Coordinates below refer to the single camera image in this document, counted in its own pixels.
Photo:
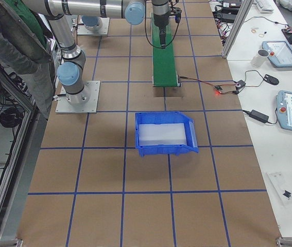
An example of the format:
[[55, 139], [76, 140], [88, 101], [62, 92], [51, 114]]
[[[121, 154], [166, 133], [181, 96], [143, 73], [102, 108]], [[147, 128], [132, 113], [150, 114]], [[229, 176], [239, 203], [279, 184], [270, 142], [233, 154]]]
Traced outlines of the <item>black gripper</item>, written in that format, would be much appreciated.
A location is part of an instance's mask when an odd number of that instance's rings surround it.
[[169, 22], [169, 13], [162, 15], [153, 14], [154, 24], [159, 29], [159, 43], [161, 48], [165, 48], [166, 26]]

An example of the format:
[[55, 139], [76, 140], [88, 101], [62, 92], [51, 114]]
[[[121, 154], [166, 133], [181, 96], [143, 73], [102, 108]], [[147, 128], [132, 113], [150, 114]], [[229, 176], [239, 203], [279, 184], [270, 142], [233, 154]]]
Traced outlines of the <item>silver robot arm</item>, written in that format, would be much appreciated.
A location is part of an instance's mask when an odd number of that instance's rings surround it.
[[98, 32], [103, 26], [101, 18], [97, 16], [83, 15], [81, 20], [88, 31]]
[[86, 103], [91, 90], [82, 80], [85, 53], [77, 45], [66, 20], [67, 15], [125, 19], [131, 25], [140, 24], [146, 17], [146, 1], [24, 1], [35, 13], [46, 17], [62, 51], [63, 64], [57, 76], [71, 104]]

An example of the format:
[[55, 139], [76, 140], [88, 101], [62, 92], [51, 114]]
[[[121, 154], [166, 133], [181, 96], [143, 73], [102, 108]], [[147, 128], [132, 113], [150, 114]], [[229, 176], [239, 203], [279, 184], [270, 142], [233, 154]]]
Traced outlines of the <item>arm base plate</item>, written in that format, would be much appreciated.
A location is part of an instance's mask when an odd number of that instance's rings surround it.
[[110, 19], [82, 15], [77, 26], [79, 36], [107, 36]]
[[64, 94], [64, 96], [57, 97], [56, 113], [96, 113], [99, 91], [100, 81], [84, 81], [84, 89], [77, 95], [67, 94], [62, 86], [60, 94]]

